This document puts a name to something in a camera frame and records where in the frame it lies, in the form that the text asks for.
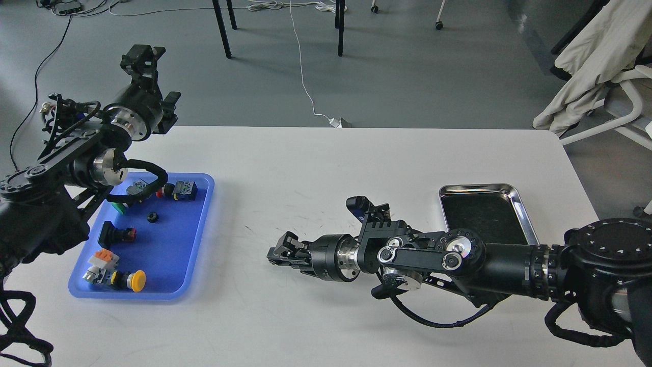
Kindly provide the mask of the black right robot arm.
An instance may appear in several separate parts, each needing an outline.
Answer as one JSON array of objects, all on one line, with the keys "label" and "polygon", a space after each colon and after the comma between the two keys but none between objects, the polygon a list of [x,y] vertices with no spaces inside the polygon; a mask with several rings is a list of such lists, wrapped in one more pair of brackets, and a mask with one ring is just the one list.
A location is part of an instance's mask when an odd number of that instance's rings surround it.
[{"label": "black right robot arm", "polygon": [[[374,298],[389,298],[433,328],[463,327],[510,295],[551,300],[545,325],[554,336],[592,348],[630,339],[650,366],[650,223],[596,221],[566,232],[562,246],[499,244],[464,227],[421,232],[393,221],[388,204],[375,206],[367,197],[350,197],[346,206],[362,225],[356,237],[331,234],[310,242],[285,232],[268,261],[326,281],[375,274]],[[465,297],[479,311],[449,324],[418,316],[398,296],[424,283]]]}]

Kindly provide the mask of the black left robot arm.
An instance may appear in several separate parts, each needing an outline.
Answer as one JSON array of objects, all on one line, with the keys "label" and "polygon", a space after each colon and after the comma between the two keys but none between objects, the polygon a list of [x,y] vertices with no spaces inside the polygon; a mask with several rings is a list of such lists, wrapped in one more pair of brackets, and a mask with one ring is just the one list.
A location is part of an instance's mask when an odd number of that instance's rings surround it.
[{"label": "black left robot arm", "polygon": [[39,158],[2,177],[1,274],[41,253],[65,253],[89,238],[103,201],[133,203],[162,188],[165,169],[124,153],[135,141],[166,134],[177,122],[172,91],[163,97],[157,63],[165,48],[136,44],[122,56],[130,84],[114,102],[76,102],[51,94],[41,112],[49,139]]}]

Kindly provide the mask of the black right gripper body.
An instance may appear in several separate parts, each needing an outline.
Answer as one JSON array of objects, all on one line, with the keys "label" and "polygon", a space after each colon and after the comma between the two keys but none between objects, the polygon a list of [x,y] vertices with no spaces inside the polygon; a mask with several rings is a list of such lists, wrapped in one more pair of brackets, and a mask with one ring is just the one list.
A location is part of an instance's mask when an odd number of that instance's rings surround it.
[{"label": "black right gripper body", "polygon": [[322,235],[308,245],[308,276],[337,282],[356,280],[361,273],[357,264],[358,250],[357,240],[349,234]]}]

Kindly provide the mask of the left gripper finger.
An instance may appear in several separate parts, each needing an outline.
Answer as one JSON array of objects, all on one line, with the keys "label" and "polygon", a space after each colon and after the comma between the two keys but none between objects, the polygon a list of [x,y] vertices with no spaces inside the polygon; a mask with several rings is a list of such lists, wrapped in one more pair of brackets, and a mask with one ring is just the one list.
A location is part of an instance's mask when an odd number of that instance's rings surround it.
[{"label": "left gripper finger", "polygon": [[178,116],[175,114],[175,110],[179,98],[181,98],[179,91],[170,91],[161,102],[161,120],[153,128],[154,134],[165,135],[177,123]]},{"label": "left gripper finger", "polygon": [[157,61],[165,52],[162,46],[135,44],[122,56],[120,67],[132,77],[132,84],[147,92],[159,92]]}]

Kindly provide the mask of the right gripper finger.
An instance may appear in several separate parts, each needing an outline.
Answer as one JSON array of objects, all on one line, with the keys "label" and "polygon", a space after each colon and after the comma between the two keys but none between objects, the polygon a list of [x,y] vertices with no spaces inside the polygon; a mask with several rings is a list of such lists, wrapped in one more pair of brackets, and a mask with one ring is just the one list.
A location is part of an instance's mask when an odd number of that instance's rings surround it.
[{"label": "right gripper finger", "polygon": [[277,241],[274,248],[275,255],[310,255],[307,240],[300,241],[298,236],[290,231],[285,232]]},{"label": "right gripper finger", "polygon": [[312,274],[311,257],[308,253],[298,253],[295,255],[275,255],[267,254],[270,264],[277,266],[291,267],[305,274]]}]

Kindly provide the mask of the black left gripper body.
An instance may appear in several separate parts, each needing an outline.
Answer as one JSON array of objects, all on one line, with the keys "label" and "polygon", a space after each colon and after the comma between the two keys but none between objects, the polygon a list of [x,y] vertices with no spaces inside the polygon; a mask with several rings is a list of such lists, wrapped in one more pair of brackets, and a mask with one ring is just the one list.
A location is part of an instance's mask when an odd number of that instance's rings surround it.
[{"label": "black left gripper body", "polygon": [[133,141],[141,141],[148,139],[160,123],[161,102],[161,92],[157,88],[147,90],[132,83],[104,110],[111,124],[126,130]]}]

